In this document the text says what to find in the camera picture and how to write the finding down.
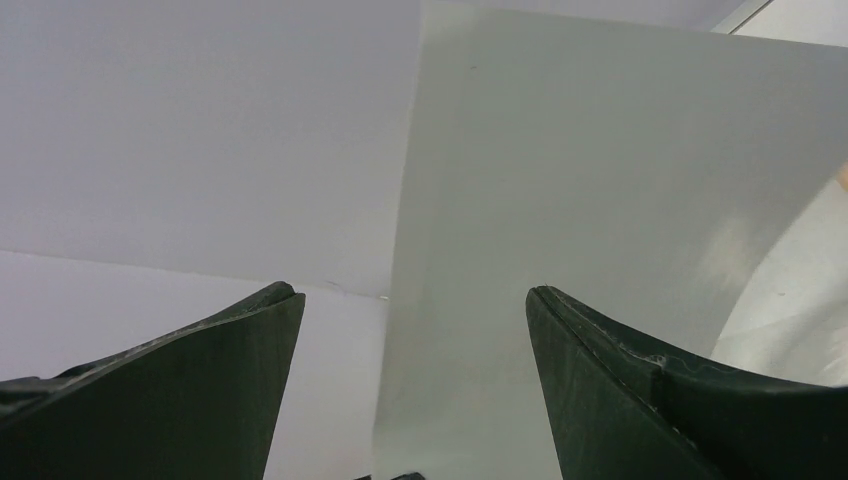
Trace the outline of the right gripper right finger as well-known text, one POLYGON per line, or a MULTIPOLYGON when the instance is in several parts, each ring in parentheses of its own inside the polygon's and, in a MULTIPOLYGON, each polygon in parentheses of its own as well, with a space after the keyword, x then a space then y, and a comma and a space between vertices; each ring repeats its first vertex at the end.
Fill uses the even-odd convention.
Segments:
POLYGON ((550 286, 526 318, 566 479, 843 479, 847 391, 723 365, 550 286))

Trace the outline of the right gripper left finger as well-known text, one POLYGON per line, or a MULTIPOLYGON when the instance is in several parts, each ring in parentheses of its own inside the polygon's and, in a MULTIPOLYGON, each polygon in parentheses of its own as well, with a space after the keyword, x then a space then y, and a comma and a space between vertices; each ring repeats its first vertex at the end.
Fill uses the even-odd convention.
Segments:
POLYGON ((5 479, 260 479, 306 297, 275 282, 52 378, 1 384, 5 479))

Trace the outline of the colour photo print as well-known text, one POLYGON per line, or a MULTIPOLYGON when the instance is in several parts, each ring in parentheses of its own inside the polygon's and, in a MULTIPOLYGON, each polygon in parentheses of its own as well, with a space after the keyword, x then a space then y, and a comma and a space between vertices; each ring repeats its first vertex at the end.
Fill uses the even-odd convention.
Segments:
POLYGON ((528 292, 710 353, 846 161, 847 51, 421 9, 373 477, 558 479, 528 292))

